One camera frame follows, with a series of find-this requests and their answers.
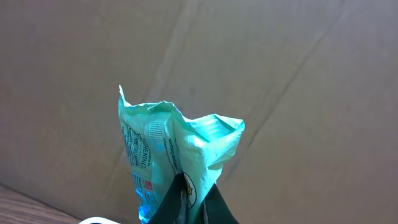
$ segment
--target crumpled packaging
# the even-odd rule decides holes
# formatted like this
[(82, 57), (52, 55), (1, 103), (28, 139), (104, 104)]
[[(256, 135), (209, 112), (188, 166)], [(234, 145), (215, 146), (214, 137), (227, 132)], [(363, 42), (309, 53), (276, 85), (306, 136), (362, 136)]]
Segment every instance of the crumpled packaging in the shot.
[(195, 223), (224, 163), (235, 154), (243, 120), (217, 114), (188, 119), (166, 101), (132, 106), (121, 86), (119, 120), (141, 223), (155, 214), (178, 173), (184, 173), (188, 186), (187, 221)]

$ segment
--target brown cardboard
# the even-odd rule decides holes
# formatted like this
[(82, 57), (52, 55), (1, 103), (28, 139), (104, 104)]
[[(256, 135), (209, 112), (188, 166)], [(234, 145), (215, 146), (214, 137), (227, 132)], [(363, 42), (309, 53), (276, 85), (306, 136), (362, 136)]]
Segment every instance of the brown cardboard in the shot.
[(395, 1), (0, 5), (0, 181), (138, 223), (117, 118), (173, 101), (242, 118), (219, 189), (241, 223), (397, 223)]

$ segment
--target plastic bag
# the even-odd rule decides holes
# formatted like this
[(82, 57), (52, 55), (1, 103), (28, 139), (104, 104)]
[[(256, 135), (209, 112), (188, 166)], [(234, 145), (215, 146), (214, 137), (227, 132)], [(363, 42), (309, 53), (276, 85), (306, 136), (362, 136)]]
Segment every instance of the plastic bag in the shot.
[(188, 198), (182, 200), (187, 203), (188, 222), (194, 223), (223, 164), (234, 156), (243, 120), (217, 114), (190, 120), (166, 101), (132, 106), (121, 86), (119, 120), (141, 223), (155, 214), (179, 173), (187, 181)]

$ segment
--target cardboard surface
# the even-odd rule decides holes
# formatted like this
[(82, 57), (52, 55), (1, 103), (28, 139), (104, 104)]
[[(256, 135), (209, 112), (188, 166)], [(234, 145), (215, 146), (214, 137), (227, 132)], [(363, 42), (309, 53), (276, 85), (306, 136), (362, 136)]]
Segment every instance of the cardboard surface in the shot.
[(242, 118), (219, 189), (241, 223), (398, 222), (398, 3), (0, 3), (0, 181), (138, 223), (117, 118)]

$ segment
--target red label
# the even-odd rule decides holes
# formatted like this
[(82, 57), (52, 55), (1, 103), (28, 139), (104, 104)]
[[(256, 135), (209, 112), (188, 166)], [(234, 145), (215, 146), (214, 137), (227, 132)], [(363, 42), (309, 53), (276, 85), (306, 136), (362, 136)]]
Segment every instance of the red label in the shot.
[(149, 190), (153, 190), (153, 189), (152, 189), (152, 183), (149, 182), (149, 181), (147, 181), (147, 180), (145, 180), (145, 188), (146, 188), (146, 189), (149, 189)]

